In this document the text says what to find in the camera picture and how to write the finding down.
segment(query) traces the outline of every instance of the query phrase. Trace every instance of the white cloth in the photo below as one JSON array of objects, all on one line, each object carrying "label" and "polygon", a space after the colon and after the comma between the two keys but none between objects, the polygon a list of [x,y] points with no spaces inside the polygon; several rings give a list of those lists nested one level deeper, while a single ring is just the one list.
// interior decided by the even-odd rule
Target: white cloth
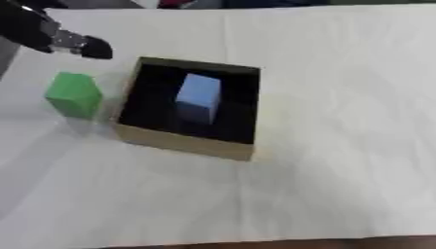
[{"label": "white cloth", "polygon": [[[115,59],[21,49],[0,82],[0,248],[436,232],[436,6],[53,15]],[[261,67],[253,161],[118,141],[141,55]],[[95,77],[101,122],[44,100],[59,71]]]}]

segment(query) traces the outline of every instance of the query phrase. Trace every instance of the table surface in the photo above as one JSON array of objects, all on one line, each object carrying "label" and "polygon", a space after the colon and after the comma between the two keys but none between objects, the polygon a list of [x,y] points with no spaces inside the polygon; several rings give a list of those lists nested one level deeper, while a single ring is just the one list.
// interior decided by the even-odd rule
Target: table surface
[{"label": "table surface", "polygon": [[[111,61],[21,48],[0,82],[0,247],[436,232],[436,7],[55,11]],[[108,118],[141,56],[262,68],[251,162],[133,146]],[[44,100],[94,76],[92,124]]]}]

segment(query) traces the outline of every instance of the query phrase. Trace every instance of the wooden block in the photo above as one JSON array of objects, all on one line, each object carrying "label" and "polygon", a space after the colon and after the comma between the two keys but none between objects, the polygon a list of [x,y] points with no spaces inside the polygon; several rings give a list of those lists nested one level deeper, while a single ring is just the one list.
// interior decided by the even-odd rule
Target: wooden block
[{"label": "wooden block", "polygon": [[176,97],[178,115],[190,122],[212,124],[220,104],[221,81],[188,74]]},{"label": "wooden block", "polygon": [[91,119],[102,94],[90,76],[62,72],[47,90],[46,99],[64,116]]}]

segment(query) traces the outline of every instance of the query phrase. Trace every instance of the green cube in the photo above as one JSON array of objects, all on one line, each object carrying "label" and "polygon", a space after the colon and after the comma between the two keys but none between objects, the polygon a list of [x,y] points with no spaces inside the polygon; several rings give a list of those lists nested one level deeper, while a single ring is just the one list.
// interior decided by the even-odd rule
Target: green cube
[{"label": "green cube", "polygon": [[102,94],[88,75],[59,73],[46,92],[46,99],[67,117],[91,119]]}]

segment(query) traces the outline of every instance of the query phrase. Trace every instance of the open box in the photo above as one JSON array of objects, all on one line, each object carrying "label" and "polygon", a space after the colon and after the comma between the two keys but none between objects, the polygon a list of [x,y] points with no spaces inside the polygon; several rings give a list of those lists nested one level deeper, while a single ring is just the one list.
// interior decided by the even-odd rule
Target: open box
[{"label": "open box", "polygon": [[[175,97],[189,73],[221,80],[221,104],[213,124],[190,123],[176,113]],[[250,160],[259,87],[259,68],[140,57],[114,127],[128,143]]]}]

